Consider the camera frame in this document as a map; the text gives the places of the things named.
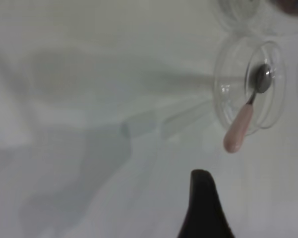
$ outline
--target spoon handle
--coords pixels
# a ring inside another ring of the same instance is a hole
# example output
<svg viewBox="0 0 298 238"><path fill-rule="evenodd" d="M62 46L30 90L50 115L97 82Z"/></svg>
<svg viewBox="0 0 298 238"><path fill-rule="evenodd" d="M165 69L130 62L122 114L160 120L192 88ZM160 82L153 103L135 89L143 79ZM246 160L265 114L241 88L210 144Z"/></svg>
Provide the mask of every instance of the spoon handle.
<svg viewBox="0 0 298 238"><path fill-rule="evenodd" d="M238 113L224 138L224 148L228 153L236 153L241 148L252 114L252 104L244 105Z"/></svg>

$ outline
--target spoon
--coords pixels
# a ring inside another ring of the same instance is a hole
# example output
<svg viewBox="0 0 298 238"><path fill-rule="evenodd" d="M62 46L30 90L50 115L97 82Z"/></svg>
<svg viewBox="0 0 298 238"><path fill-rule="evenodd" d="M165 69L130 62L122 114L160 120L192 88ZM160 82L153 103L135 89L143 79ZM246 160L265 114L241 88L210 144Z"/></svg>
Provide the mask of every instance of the spoon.
<svg viewBox="0 0 298 238"><path fill-rule="evenodd" d="M253 115L253 103L256 95L257 93L265 93L270 88L273 78L272 74L273 72L268 64L261 65L254 72L252 79L254 92L238 113L224 138L224 148L228 153L235 153L241 148Z"/></svg>

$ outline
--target spoon head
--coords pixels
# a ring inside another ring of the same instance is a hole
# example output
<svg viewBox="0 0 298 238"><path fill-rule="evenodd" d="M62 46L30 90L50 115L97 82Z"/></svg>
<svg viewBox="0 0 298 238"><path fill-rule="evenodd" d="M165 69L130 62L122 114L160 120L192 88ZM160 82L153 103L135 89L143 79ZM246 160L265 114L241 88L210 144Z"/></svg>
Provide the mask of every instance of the spoon head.
<svg viewBox="0 0 298 238"><path fill-rule="evenodd" d="M257 93L265 93L271 86L273 72L268 64L263 64L259 67L254 80L254 88Z"/></svg>

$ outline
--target transparent cup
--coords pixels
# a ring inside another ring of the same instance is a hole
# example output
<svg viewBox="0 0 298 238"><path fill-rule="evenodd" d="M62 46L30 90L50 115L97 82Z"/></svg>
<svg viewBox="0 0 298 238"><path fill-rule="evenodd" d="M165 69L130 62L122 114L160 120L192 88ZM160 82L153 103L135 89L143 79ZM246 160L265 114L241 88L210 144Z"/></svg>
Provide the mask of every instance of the transparent cup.
<svg viewBox="0 0 298 238"><path fill-rule="evenodd" d="M284 104L286 72L281 51L274 42L263 42L247 36L232 36L224 44L216 63L214 101L218 118L228 129L254 89L251 74L260 65L273 71L271 87L257 94L253 117L247 135L272 127L279 119Z"/></svg>
<svg viewBox="0 0 298 238"><path fill-rule="evenodd" d="M260 35L298 33L297 0L211 0L224 28Z"/></svg>

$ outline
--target white surface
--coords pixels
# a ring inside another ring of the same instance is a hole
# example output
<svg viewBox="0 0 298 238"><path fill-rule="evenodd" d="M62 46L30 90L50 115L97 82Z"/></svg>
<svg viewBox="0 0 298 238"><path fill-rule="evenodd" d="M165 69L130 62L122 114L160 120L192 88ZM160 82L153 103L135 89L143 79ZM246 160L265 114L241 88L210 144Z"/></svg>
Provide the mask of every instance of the white surface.
<svg viewBox="0 0 298 238"><path fill-rule="evenodd" d="M193 169L237 237L298 237L298 35L282 118L228 155L205 3L0 1L0 238L176 237Z"/></svg>

